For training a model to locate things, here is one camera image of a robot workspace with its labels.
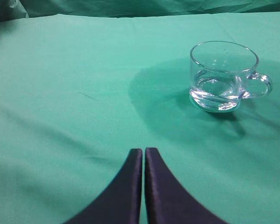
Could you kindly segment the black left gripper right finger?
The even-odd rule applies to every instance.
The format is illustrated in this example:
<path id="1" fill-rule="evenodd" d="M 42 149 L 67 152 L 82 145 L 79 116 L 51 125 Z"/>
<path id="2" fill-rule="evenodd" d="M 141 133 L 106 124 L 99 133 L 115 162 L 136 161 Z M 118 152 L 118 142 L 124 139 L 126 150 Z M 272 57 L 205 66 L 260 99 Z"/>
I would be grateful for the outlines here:
<path id="1" fill-rule="evenodd" d="M 178 182 L 157 148 L 145 150 L 145 204 L 149 224 L 225 224 Z"/>

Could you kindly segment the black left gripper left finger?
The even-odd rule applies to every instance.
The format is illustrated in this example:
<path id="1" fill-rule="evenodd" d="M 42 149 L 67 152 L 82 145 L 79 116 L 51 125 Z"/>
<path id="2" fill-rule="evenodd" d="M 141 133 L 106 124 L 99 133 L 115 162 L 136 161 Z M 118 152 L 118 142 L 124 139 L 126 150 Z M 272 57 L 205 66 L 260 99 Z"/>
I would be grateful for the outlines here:
<path id="1" fill-rule="evenodd" d="M 142 150 L 131 149 L 110 184 L 66 224 L 138 224 L 142 193 Z"/>

